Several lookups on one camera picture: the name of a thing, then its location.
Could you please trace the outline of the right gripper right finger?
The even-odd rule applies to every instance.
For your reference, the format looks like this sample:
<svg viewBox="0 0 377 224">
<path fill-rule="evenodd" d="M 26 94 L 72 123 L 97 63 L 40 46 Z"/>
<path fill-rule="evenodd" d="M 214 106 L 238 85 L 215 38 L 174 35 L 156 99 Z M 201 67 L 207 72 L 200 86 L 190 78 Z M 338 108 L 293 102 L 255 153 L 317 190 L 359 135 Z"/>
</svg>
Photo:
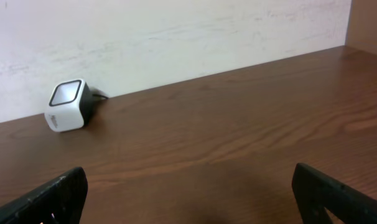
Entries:
<svg viewBox="0 0 377 224">
<path fill-rule="evenodd" d="M 377 224 L 377 200 L 304 163 L 298 163 L 292 190 L 304 223 L 331 223 L 331 212 L 343 223 Z"/>
</svg>

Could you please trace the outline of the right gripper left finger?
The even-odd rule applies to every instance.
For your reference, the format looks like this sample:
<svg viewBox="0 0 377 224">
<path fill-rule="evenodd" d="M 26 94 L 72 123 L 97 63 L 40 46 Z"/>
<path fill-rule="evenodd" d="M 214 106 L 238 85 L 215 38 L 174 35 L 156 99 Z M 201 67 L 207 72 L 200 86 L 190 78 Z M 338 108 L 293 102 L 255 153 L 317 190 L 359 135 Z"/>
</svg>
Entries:
<svg viewBox="0 0 377 224">
<path fill-rule="evenodd" d="M 0 223 L 79 223 L 88 192 L 82 167 L 73 168 L 0 207 Z"/>
</svg>

